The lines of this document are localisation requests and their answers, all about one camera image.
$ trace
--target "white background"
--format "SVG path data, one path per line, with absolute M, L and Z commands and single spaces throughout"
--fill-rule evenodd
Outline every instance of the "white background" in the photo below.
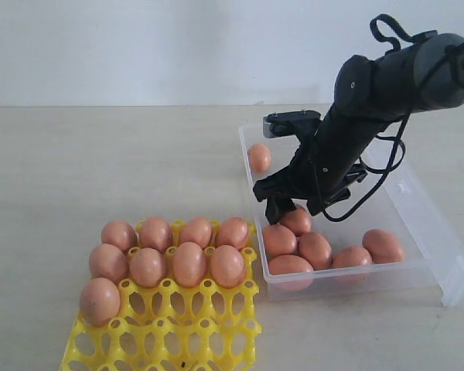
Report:
M 329 103 L 382 12 L 464 36 L 464 0 L 1 0 L 0 106 Z

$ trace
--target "egg tray cup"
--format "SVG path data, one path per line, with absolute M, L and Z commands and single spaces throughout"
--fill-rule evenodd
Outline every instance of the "egg tray cup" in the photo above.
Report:
M 206 275 L 198 286 L 183 288 L 175 282 L 172 259 L 176 247 L 169 247 L 164 254 L 168 273 L 157 287 L 143 288 L 131 278 L 119 283 L 121 309 L 107 325 L 88 325 L 78 312 L 60 371 L 250 369 L 256 360 L 254 340 L 262 331 L 254 318 L 253 298 L 259 292 L 252 270 L 257 258 L 252 248 L 256 229 L 248 223 L 249 241 L 241 251 L 246 264 L 243 282 L 222 288 L 210 276 L 210 257 L 220 228 L 219 222 L 210 222 L 213 239 L 204 250 Z M 138 233 L 141 224 L 136 226 Z M 174 245 L 185 224 L 183 220 L 172 224 Z M 129 250 L 129 261 L 140 248 Z M 221 304 L 216 297 L 223 299 Z M 217 345 L 217 336 L 222 346 Z M 238 339 L 245 344 L 237 350 Z

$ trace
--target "beige tabletop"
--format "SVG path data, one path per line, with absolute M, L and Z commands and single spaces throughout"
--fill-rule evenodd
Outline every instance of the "beige tabletop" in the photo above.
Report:
M 1 108 L 0 371 L 58 369 L 108 220 L 251 218 L 237 128 L 298 108 Z M 464 107 L 415 115 L 404 139 L 464 243 Z M 464 370 L 464 298 L 442 308 L 437 286 L 270 302 L 254 269 L 254 369 Z

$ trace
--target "egg tray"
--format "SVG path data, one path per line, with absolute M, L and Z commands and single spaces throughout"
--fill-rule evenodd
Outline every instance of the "egg tray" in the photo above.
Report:
M 88 325 L 79 312 L 60 371 L 160 371 L 250 369 L 256 360 L 254 340 L 261 325 L 254 318 L 252 248 L 255 227 L 241 251 L 246 276 L 235 288 L 222 288 L 210 276 L 210 256 L 220 223 L 210 221 L 213 239 L 206 255 L 206 275 L 195 288 L 179 286 L 172 273 L 175 246 L 164 256 L 168 274 L 156 288 L 143 288 L 131 278 L 118 285 L 121 310 L 102 327 Z M 136 226 L 139 233 L 142 221 Z M 185 222 L 172 224 L 174 245 Z M 130 260 L 139 247 L 128 252 Z

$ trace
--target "egg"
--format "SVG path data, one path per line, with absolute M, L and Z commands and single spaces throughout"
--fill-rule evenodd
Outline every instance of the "egg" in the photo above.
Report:
M 273 224 L 263 228 L 264 249 L 271 256 L 294 254 L 297 248 L 297 240 L 294 233 L 280 224 Z
M 222 288 L 235 288 L 246 275 L 246 264 L 239 250 L 231 245 L 215 249 L 210 258 L 212 279 Z
M 404 248 L 398 237 L 386 230 L 368 230 L 363 236 L 363 246 L 370 252 L 375 264 L 405 260 Z
M 217 231 L 215 245 L 231 245 L 238 250 L 246 247 L 249 241 L 249 226 L 247 222 L 239 217 L 225 220 Z
M 154 288 L 166 276 L 167 266 L 159 251 L 144 248 L 132 257 L 129 271 L 136 284 L 144 288 Z
M 280 224 L 299 237 L 311 232 L 311 216 L 302 206 L 296 205 L 295 207 L 296 210 L 289 211 L 280 219 Z
M 196 216 L 180 230 L 179 244 L 194 242 L 204 249 L 210 245 L 212 236 L 213 227 L 210 221 L 204 216 Z
M 163 254 L 173 245 L 172 227 L 165 218 L 150 216 L 141 225 L 139 242 L 142 248 L 155 249 Z
M 353 245 L 339 251 L 333 258 L 332 267 L 347 268 L 362 265 L 371 265 L 373 263 L 370 252 L 362 246 Z M 367 274 L 352 274 L 349 276 L 340 276 L 336 279 L 344 284 L 356 284 L 363 281 Z
M 251 170 L 256 173 L 266 172 L 271 164 L 270 149 L 263 143 L 256 143 L 247 150 Z
M 112 220 L 101 230 L 101 242 L 127 252 L 132 247 L 138 246 L 138 235 L 131 224 L 124 220 Z
M 127 258 L 116 246 L 102 243 L 90 253 L 89 268 L 91 276 L 104 277 L 118 284 L 129 273 Z
M 313 271 L 311 264 L 306 259 L 296 255 L 280 255 L 270 260 L 268 263 L 268 270 L 270 271 L 270 274 L 273 275 Z M 307 288 L 312 281 L 312 278 L 307 278 L 299 281 L 282 282 L 273 285 L 283 291 L 301 291 Z
M 303 234 L 298 241 L 299 256 L 305 258 L 315 271 L 328 269 L 332 264 L 332 247 L 316 232 Z
M 92 326 L 104 326 L 117 316 L 121 296 L 115 284 L 107 278 L 95 278 L 80 293 L 79 309 L 84 320 Z
M 185 242 L 176 248 L 172 259 L 173 276 L 183 288 L 194 288 L 206 273 L 206 256 L 200 245 Z

